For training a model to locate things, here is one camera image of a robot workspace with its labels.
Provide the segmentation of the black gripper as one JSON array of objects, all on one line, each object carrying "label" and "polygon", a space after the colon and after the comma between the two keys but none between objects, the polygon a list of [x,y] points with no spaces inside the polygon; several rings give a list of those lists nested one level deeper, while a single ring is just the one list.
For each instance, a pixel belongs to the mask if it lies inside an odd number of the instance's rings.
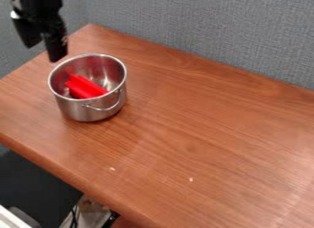
[{"label": "black gripper", "polygon": [[36,24],[43,25],[43,39],[49,61],[56,63],[67,56],[67,27],[59,11],[63,0],[9,0],[9,13],[15,29],[27,48],[41,42]]}]

